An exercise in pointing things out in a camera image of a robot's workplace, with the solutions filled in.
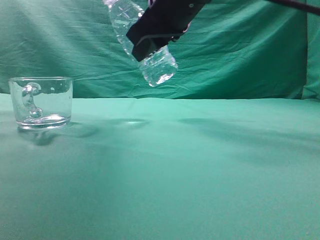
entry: table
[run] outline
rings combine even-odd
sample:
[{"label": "table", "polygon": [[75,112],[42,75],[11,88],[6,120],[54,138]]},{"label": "table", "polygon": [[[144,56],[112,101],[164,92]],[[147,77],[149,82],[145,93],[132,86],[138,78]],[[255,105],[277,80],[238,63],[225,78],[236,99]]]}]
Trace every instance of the table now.
[{"label": "table", "polygon": [[319,102],[74,99],[41,132],[0,103],[0,240],[320,236]]}]

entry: glass mug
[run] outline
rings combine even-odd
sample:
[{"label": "glass mug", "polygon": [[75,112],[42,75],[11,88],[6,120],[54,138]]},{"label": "glass mug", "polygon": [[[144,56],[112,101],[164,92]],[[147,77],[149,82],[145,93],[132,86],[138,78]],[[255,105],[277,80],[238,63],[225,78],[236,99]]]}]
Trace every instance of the glass mug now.
[{"label": "glass mug", "polygon": [[22,129],[53,129],[71,120],[73,81],[68,77],[9,80],[15,120]]}]

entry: plastic water bottle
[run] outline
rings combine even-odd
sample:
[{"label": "plastic water bottle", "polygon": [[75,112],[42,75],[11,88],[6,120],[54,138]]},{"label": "plastic water bottle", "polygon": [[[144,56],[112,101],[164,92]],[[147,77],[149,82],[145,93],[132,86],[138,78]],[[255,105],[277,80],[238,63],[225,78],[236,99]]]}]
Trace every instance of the plastic water bottle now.
[{"label": "plastic water bottle", "polygon": [[[135,60],[132,56],[134,45],[126,34],[144,14],[144,10],[131,0],[103,0],[103,2],[108,6],[109,17],[118,41],[122,44],[125,52]],[[139,62],[138,67],[144,79],[152,87],[169,80],[178,70],[176,60],[170,54],[168,46],[162,47]]]}]

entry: glass rim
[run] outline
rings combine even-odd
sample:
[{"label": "glass rim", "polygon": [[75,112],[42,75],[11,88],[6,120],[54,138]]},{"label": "glass rim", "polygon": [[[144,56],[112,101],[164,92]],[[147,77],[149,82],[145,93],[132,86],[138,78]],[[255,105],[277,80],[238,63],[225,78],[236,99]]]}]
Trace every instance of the glass rim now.
[{"label": "glass rim", "polygon": [[11,77],[9,82],[17,82],[17,81],[62,81],[62,80],[72,80],[71,77],[67,76],[31,76],[31,77]]}]

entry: mug handle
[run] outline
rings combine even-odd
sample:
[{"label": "mug handle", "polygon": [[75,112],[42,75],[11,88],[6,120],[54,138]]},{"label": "mug handle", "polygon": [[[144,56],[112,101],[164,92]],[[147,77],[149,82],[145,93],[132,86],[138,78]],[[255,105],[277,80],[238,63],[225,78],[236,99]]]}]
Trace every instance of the mug handle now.
[{"label": "mug handle", "polygon": [[22,89],[22,103],[25,108],[29,111],[30,116],[34,119],[38,119],[42,116],[42,109],[36,107],[34,102],[34,96],[41,93],[41,86],[35,82],[29,82]]}]

